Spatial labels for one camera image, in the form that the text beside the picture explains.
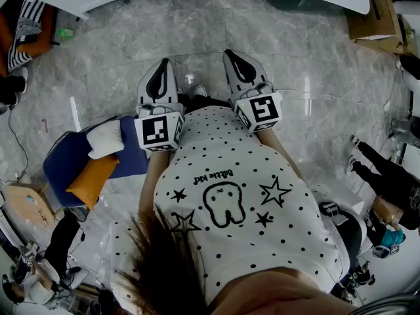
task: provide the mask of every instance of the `green bottle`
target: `green bottle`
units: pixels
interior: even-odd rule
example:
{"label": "green bottle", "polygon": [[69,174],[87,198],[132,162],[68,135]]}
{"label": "green bottle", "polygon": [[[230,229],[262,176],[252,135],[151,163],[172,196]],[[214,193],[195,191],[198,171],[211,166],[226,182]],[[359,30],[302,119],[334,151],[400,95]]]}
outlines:
{"label": "green bottle", "polygon": [[57,31],[57,34],[63,39],[72,39],[74,37],[74,30],[69,28],[60,28]]}

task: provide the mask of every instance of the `shirt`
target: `shirt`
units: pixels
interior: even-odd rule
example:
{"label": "shirt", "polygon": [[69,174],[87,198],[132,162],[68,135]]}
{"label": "shirt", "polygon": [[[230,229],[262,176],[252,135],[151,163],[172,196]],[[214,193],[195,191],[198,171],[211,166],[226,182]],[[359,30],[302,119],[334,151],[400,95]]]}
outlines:
{"label": "shirt", "polygon": [[399,229],[399,231],[391,231],[387,229],[382,238],[381,245],[386,246],[388,248],[390,248],[394,244],[399,245],[402,243],[403,237],[404,237],[404,233],[401,229]]}
{"label": "shirt", "polygon": [[208,303],[229,281],[260,270],[293,268],[325,292],[343,273],[311,191],[229,108],[186,115],[154,195],[172,232],[186,225],[194,237]]}
{"label": "shirt", "polygon": [[[60,277],[57,271],[51,266],[47,259],[43,259],[39,265],[47,273],[52,281],[59,282]],[[25,300],[31,303],[43,305],[47,303],[54,296],[53,291],[48,291],[41,283],[41,278],[38,271],[34,275],[28,276],[22,285],[25,291]]]}

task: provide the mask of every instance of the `cartoon tooth print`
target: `cartoon tooth print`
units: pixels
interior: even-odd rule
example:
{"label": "cartoon tooth print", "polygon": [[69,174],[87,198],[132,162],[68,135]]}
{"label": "cartoon tooth print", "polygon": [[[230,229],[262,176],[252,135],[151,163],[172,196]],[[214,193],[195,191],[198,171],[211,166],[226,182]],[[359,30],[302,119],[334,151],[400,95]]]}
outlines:
{"label": "cartoon tooth print", "polygon": [[242,191],[236,183],[219,182],[209,186],[204,190],[203,202],[218,228],[226,228],[230,222],[240,224],[245,220]]}

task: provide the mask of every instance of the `black and white marker cube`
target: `black and white marker cube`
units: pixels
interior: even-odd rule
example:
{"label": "black and white marker cube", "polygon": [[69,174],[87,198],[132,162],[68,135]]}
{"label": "black and white marker cube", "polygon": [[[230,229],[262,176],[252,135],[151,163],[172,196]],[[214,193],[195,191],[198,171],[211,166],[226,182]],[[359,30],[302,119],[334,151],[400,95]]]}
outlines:
{"label": "black and white marker cube", "polygon": [[140,148],[160,152],[178,148],[184,119],[180,112],[149,115],[135,119],[135,126]]}
{"label": "black and white marker cube", "polygon": [[262,131],[282,120],[282,100],[278,92],[240,98],[234,103],[234,112],[249,132]]}

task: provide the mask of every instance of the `white pillow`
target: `white pillow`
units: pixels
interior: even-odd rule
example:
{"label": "white pillow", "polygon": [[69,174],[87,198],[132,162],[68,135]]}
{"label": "white pillow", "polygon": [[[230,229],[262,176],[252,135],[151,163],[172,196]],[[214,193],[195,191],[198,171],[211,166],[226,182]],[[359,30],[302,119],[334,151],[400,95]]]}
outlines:
{"label": "white pillow", "polygon": [[88,154],[92,159],[100,159],[124,149],[119,120],[95,127],[86,137],[92,147],[92,151]]}

